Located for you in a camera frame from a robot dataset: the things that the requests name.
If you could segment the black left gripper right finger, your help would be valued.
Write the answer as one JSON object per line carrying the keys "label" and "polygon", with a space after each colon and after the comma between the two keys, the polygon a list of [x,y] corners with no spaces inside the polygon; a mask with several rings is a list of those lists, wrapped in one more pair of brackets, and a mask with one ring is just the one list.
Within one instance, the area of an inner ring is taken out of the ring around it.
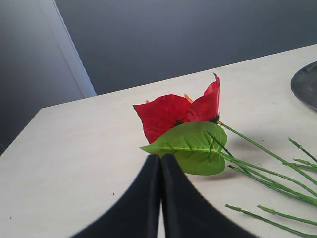
{"label": "black left gripper right finger", "polygon": [[163,221],[167,238],[254,238],[215,209],[191,184],[176,158],[161,159]]}

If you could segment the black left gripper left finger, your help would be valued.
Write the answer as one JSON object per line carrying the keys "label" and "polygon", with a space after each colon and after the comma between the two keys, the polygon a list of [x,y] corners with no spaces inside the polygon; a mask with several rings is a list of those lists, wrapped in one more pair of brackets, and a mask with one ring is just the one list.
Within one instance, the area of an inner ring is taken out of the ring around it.
{"label": "black left gripper left finger", "polygon": [[161,163],[149,155],[120,199],[74,238],[156,238],[161,197]]}

